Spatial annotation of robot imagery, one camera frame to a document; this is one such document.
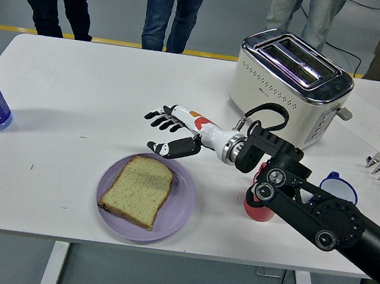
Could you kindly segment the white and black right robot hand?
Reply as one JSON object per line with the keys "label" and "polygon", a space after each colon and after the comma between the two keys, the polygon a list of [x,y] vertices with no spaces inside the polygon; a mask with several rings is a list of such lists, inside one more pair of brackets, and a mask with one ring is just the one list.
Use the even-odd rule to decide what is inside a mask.
{"label": "white and black right robot hand", "polygon": [[225,164],[234,165],[233,148],[244,139],[239,131],[225,131],[198,112],[188,110],[181,105],[162,106],[160,109],[147,113],[145,118],[152,121],[152,127],[158,127],[160,130],[168,129],[176,132],[185,127],[191,132],[191,137],[166,143],[151,141],[147,143],[155,154],[167,159],[196,155],[202,147],[207,147],[215,151],[219,160]]}

